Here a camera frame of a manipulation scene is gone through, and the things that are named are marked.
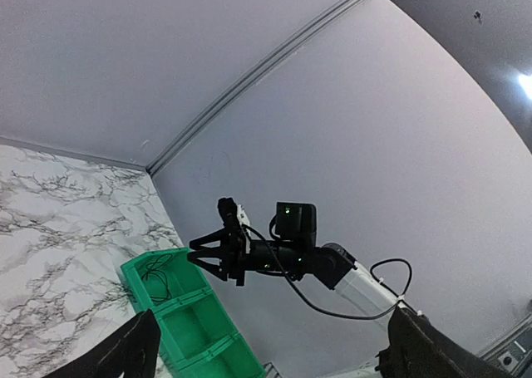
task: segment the wire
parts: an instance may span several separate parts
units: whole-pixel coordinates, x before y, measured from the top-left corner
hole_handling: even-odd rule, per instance
[[[273,227],[275,227],[275,216],[273,216],[269,222],[269,236],[271,239],[274,239],[275,241],[282,241],[280,237],[278,237],[277,235],[273,233]]]
[[[392,307],[390,307],[389,309],[385,310],[384,312],[382,312],[380,314],[377,314],[376,316],[350,316],[348,314],[330,312],[328,310],[322,309],[321,307],[318,307],[318,306],[314,305],[312,302],[310,302],[307,299],[307,297],[305,297],[303,295],[303,293],[299,290],[299,288],[292,281],[292,279],[290,278],[290,276],[288,275],[286,270],[284,270],[283,265],[281,264],[281,262],[277,258],[277,255],[275,254],[275,252],[273,251],[272,247],[268,243],[268,240],[261,233],[259,233],[257,230],[255,230],[253,227],[250,227],[248,225],[243,225],[243,227],[248,229],[249,231],[251,231],[257,237],[259,237],[259,239],[261,241],[264,242],[264,244],[268,247],[268,250],[272,254],[273,260],[277,263],[279,269],[283,273],[284,279],[287,281],[287,283],[290,285],[290,287],[292,287],[292,289],[299,295],[299,297],[303,300],[303,302],[305,302],[307,304],[307,306],[309,306],[310,308],[312,308],[316,312],[325,314],[325,315],[330,316],[330,317],[344,318],[346,320],[358,320],[358,321],[367,321],[367,322],[369,322],[369,321],[378,320],[379,318],[384,317],[386,314],[392,312],[397,307],[397,305],[399,305],[399,303],[402,302],[401,300],[397,301]]]
[[[172,298],[172,294],[170,293],[170,288],[168,285],[168,277],[166,276],[165,272],[161,269],[170,261],[174,255],[170,255],[168,253],[160,255],[155,261],[149,262],[145,265],[146,271],[142,275],[140,279],[144,281],[148,281],[150,277],[156,277],[165,287],[165,296],[164,297],[155,297],[150,296],[152,302],[164,302],[169,301]]]
[[[264,276],[271,276],[271,277],[284,277],[284,275],[281,272],[266,272],[264,270],[258,270],[258,274],[263,274]]]
[[[372,275],[372,277],[373,277],[373,279],[375,281],[379,282],[384,288],[386,288],[388,291],[390,291],[394,296],[399,297],[399,294],[397,294],[397,292],[395,292],[393,289],[391,289],[389,286],[387,286],[373,272],[373,270],[375,270],[379,266],[383,266],[383,265],[388,264],[388,263],[403,263],[408,268],[408,280],[406,281],[405,289],[403,289],[403,291],[402,291],[402,295],[404,296],[406,294],[406,292],[408,291],[408,288],[410,288],[410,284],[412,282],[412,274],[413,274],[412,265],[406,259],[403,259],[403,258],[389,258],[389,259],[381,260],[380,262],[377,262],[373,266],[370,267],[369,273]],[[416,309],[414,309],[414,307],[412,307],[410,304],[408,304],[407,301],[403,300],[402,302],[406,305],[406,307],[408,307],[414,313],[417,313]]]

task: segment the marble wall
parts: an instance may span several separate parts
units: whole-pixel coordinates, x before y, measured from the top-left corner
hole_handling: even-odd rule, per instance
[[[90,350],[135,314],[120,265],[180,246],[146,173],[0,145],[0,376]]]

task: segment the black camera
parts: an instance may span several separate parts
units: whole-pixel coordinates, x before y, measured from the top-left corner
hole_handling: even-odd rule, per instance
[[[316,247],[316,206],[277,202],[274,224],[275,234],[282,241],[304,250]]]

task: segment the wall trim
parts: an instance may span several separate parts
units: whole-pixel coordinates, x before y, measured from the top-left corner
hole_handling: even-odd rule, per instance
[[[146,166],[153,178],[168,165],[216,116],[220,115],[233,101],[256,85],[276,66],[292,55],[311,37],[322,31],[330,23],[341,17],[363,0],[340,0],[332,7],[315,17],[310,23],[295,32],[283,44],[269,53],[251,70],[240,77],[221,96],[201,111],[165,149]]]
[[[47,154],[65,156],[67,158],[73,158],[74,160],[86,160],[87,162],[93,162],[95,164],[107,164],[109,166],[115,166],[117,168],[133,169],[146,172],[145,167],[140,166],[139,164],[127,164],[126,162],[120,162],[119,160],[109,160],[107,158],[101,158],[99,156],[78,154],[77,152],[58,150],[56,148],[46,147],[44,145],[36,145],[32,143],[27,143],[25,141],[8,139],[7,137],[2,136],[0,136],[0,145],[9,145],[11,147],[23,148],[36,152],[45,152]]]

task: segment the green plastic bin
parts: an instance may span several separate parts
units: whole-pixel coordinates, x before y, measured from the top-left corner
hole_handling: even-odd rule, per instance
[[[213,378],[265,376],[203,273],[187,260],[188,252],[148,252],[121,266],[135,311],[151,309],[159,323],[160,355],[170,373],[194,377],[205,369]]]
[[[264,368],[241,335],[231,338],[216,352],[181,371],[184,378],[262,378]]]
[[[238,333],[213,292],[171,304],[157,319],[165,348],[178,366],[204,359]]]
[[[151,309],[155,313],[172,300],[210,291],[203,273],[187,260],[188,252],[188,248],[146,252],[121,266],[136,312]]]

